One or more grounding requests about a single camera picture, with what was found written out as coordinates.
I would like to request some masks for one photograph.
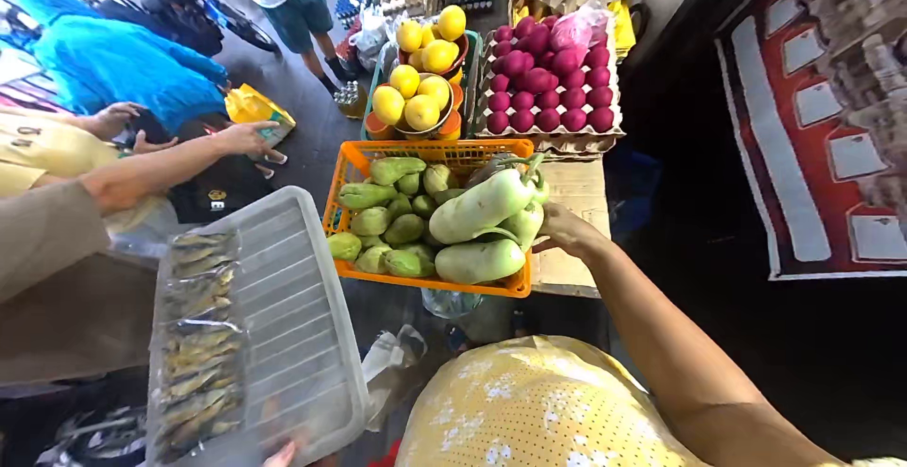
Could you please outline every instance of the motorcycle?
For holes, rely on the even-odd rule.
[[[89,0],[112,19],[142,24],[153,33],[175,40],[205,56],[223,49],[222,29],[264,51],[279,48],[267,33],[221,0]]]

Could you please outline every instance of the plastic bag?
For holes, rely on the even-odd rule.
[[[349,38],[349,43],[356,46],[359,63],[369,72],[375,70],[381,47],[387,42],[385,16],[377,8],[363,9],[361,14],[362,31]]]
[[[551,29],[551,48],[587,50],[606,38],[609,10],[598,0],[586,1],[580,9],[554,23]]]
[[[263,128],[258,132],[265,138],[268,148],[274,148],[296,126],[296,121],[286,110],[275,104],[248,84],[230,90],[224,99],[227,114],[236,123],[252,123],[272,120],[278,122],[274,128]]]

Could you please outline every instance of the shoe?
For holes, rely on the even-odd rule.
[[[335,56],[333,59],[325,58],[325,63],[328,67],[331,67],[334,76],[336,76],[336,79],[341,83],[356,80],[356,73],[347,68],[346,65],[344,65],[346,62],[340,59],[340,57]]]

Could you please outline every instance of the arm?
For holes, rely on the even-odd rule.
[[[752,381],[632,260],[567,208],[545,205],[535,251],[561,247],[589,268],[633,362],[687,448],[716,466],[844,465],[778,414]]]
[[[234,124],[212,136],[191,139],[173,148],[117,160],[79,177],[104,215],[136,206],[145,196],[157,194],[198,175],[230,154],[261,153],[263,128],[277,122]]]

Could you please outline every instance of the green vegetable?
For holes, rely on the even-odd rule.
[[[412,253],[414,255],[422,256],[430,262],[435,262],[435,250],[426,246],[425,244],[407,244],[406,246],[400,247],[401,251],[406,251],[407,253]]]
[[[397,181],[397,189],[405,195],[416,195],[419,192],[420,176],[418,173],[406,175]]]
[[[375,183],[390,186],[406,175],[421,173],[425,170],[425,161],[416,158],[384,158],[376,160],[368,168]]]
[[[384,262],[384,254],[391,250],[390,246],[372,246],[359,256],[356,260],[356,270],[359,272],[368,272],[370,274],[384,274],[387,267]]]
[[[438,191],[435,193],[435,201],[438,203],[438,206],[442,206],[447,203],[449,200],[454,199],[455,197],[466,192],[466,189],[446,189],[443,191]]]
[[[394,196],[394,199],[391,200],[391,204],[387,207],[387,210],[390,211],[391,220],[393,221],[403,214],[413,212],[413,206],[409,204],[409,198],[406,197],[405,194],[397,193],[396,196]]]
[[[422,236],[425,222],[415,214],[404,214],[396,218],[385,231],[385,241],[392,246],[413,242]]]
[[[385,266],[394,276],[425,277],[435,274],[435,264],[420,255],[398,249],[385,253]]]
[[[413,212],[420,218],[431,218],[437,207],[437,204],[429,195],[418,195],[413,198]]]
[[[445,244],[457,244],[494,232],[519,242],[511,232],[495,227],[537,196],[531,177],[543,158],[535,154],[530,160],[518,160],[530,163],[525,175],[515,168],[500,171],[439,206],[429,221],[432,235]]]
[[[362,210],[375,206],[382,201],[391,199],[396,195],[396,189],[387,186],[376,186],[374,184],[344,184],[337,195],[337,201],[340,205],[353,210]]]
[[[525,253],[532,247],[544,220],[545,213],[541,205],[537,201],[530,201],[526,208],[506,218],[499,226],[516,235],[520,249]]]
[[[383,206],[373,206],[359,212],[349,228],[359,236],[381,235],[391,224],[391,214]]]
[[[488,244],[457,244],[442,249],[435,257],[438,276],[459,285],[475,285],[507,277],[525,264],[526,254],[508,238]]]
[[[430,166],[422,176],[422,183],[425,185],[425,192],[431,196],[457,186],[456,177],[451,173],[451,169],[443,164]]]
[[[352,262],[356,260],[362,250],[362,241],[351,233],[338,233],[327,238],[327,246],[331,249],[331,256],[338,260]]]

